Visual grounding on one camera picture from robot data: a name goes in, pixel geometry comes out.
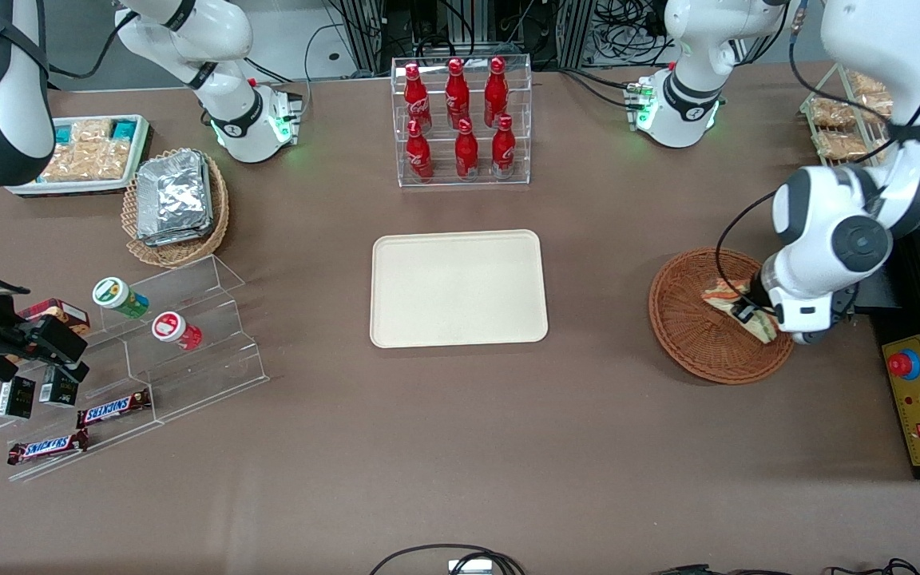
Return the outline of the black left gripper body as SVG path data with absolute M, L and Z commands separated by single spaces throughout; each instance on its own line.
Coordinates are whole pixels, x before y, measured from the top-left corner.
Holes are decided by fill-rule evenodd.
M 774 314 L 783 313 L 785 272 L 781 259 L 781 256 L 767 258 L 751 280 L 752 301 Z

